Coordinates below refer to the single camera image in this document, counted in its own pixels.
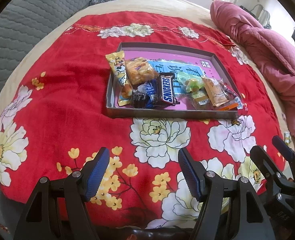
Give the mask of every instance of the folded blanket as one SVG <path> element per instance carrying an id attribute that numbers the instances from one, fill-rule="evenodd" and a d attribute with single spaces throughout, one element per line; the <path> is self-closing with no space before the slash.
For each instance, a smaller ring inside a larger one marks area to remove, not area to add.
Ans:
<path id="1" fill-rule="evenodd" d="M 275 31 L 264 29 L 233 3 L 214 1 L 211 18 L 226 35 L 244 46 L 263 76 L 279 93 L 289 131 L 295 137 L 295 47 Z"/>

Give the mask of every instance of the gray quilted headboard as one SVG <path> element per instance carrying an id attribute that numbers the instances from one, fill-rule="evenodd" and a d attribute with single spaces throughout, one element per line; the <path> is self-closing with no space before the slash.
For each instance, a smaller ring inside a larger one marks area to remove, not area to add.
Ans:
<path id="1" fill-rule="evenodd" d="M 47 34 L 90 0 L 12 0 L 0 14 L 0 92 L 12 71 Z"/>

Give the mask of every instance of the screw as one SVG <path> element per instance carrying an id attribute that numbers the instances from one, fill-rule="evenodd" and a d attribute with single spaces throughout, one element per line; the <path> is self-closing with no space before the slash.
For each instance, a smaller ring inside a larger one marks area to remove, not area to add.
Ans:
<path id="1" fill-rule="evenodd" d="M 47 182 L 47 178 L 46 178 L 46 177 L 42 177 L 42 178 L 40 178 L 40 182 L 41 182 L 41 183 L 45 183 L 45 182 Z"/>
<path id="2" fill-rule="evenodd" d="M 74 172 L 72 173 L 72 176 L 75 177 L 75 178 L 78 178 L 78 177 L 81 176 L 81 172 L 80 172 L 80 171 L 74 171 Z"/>
<path id="3" fill-rule="evenodd" d="M 213 178 L 215 176 L 215 173 L 212 172 L 212 171 L 207 171 L 206 172 L 206 176 L 210 177 L 210 178 Z"/>
<path id="4" fill-rule="evenodd" d="M 241 177 L 240 179 L 243 183 L 248 183 L 249 182 L 249 179 L 246 178 L 246 177 Z"/>

